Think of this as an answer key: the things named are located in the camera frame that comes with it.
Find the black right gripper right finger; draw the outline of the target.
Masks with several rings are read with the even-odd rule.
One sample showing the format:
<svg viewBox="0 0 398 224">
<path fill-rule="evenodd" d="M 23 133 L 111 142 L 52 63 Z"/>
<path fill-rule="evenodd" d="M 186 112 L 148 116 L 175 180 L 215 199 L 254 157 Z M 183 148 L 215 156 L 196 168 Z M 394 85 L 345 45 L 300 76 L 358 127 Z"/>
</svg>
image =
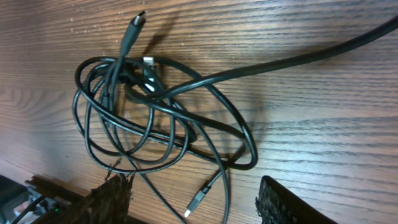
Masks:
<svg viewBox="0 0 398 224">
<path fill-rule="evenodd" d="M 256 210 L 266 224 L 336 224 L 268 175 L 261 179 Z"/>
</svg>

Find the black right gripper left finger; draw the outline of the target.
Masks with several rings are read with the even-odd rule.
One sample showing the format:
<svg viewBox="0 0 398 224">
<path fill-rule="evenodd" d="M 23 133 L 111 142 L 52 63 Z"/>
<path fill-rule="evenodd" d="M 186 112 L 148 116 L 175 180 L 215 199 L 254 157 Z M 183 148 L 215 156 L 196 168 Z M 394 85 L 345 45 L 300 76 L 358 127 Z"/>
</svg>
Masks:
<svg viewBox="0 0 398 224">
<path fill-rule="evenodd" d="M 126 221 L 134 175 L 116 174 L 86 196 L 72 192 L 39 176 L 30 186 L 43 196 L 54 200 L 58 210 L 50 209 L 36 223 L 101 224 Z"/>
</svg>

